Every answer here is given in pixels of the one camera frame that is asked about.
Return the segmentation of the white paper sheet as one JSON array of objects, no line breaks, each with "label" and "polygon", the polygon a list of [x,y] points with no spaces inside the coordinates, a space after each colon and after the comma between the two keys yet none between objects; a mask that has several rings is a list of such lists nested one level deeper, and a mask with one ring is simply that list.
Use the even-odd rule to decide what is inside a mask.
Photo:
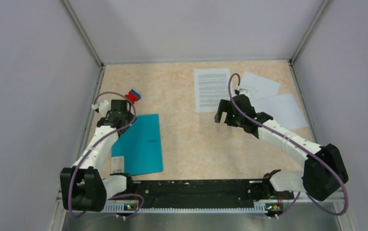
[{"label": "white paper sheet", "polygon": [[308,126],[292,94],[278,94],[253,100],[252,106],[256,112],[265,112],[288,130],[295,130]]},{"label": "white paper sheet", "polygon": [[251,72],[245,72],[241,78],[240,88],[246,90],[252,99],[260,99],[276,95],[280,83]]}]

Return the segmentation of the red blue toy block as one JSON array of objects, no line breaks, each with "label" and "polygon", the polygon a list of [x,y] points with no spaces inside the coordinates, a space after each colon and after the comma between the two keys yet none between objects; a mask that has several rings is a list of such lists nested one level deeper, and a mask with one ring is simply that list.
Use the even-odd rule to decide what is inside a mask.
[{"label": "red blue toy block", "polygon": [[128,94],[125,95],[125,98],[128,99],[132,104],[135,104],[141,99],[141,95],[137,91],[131,89]]}]

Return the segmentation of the printed text paper sheet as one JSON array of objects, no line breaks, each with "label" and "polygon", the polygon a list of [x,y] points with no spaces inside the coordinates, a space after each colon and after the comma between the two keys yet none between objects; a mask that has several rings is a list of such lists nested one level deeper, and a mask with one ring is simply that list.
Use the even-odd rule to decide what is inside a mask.
[{"label": "printed text paper sheet", "polygon": [[195,108],[197,113],[216,112],[221,99],[229,99],[228,68],[195,69]]}]

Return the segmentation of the teal folder black inside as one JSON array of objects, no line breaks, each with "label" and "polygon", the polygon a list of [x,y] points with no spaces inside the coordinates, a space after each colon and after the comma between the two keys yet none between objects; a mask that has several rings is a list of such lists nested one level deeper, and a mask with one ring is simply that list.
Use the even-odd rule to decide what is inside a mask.
[{"label": "teal folder black inside", "polygon": [[139,115],[112,146],[110,173],[134,176],[163,170],[159,115]]}]

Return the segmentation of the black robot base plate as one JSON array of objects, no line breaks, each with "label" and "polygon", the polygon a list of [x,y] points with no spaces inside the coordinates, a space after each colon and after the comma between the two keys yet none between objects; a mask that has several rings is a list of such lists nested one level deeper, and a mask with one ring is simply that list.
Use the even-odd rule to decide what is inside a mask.
[{"label": "black robot base plate", "polygon": [[266,210],[295,198],[291,191],[277,192],[268,178],[231,180],[136,180],[128,185],[127,210],[144,208],[247,208],[265,203]]}]

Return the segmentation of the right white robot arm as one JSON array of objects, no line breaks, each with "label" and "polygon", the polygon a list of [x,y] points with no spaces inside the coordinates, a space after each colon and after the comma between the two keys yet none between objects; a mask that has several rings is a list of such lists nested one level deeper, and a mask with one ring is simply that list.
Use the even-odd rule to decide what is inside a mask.
[{"label": "right white robot arm", "polygon": [[340,150],[333,144],[322,146],[287,130],[265,112],[255,112],[246,95],[231,100],[221,99],[214,117],[220,123],[242,128],[246,133],[279,148],[295,160],[301,171],[275,171],[262,185],[268,198],[276,198],[282,191],[303,192],[324,201],[337,191],[349,177]]}]

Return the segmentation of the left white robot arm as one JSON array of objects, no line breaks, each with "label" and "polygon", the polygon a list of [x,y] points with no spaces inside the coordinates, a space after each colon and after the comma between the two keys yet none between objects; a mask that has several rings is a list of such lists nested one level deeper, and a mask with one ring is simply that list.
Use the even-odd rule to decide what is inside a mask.
[{"label": "left white robot arm", "polygon": [[100,175],[112,146],[127,131],[136,118],[128,100],[102,100],[94,109],[102,115],[94,135],[80,158],[60,172],[60,185],[65,210],[100,212],[105,203],[118,194],[123,199],[132,197],[134,186],[125,173]]}]

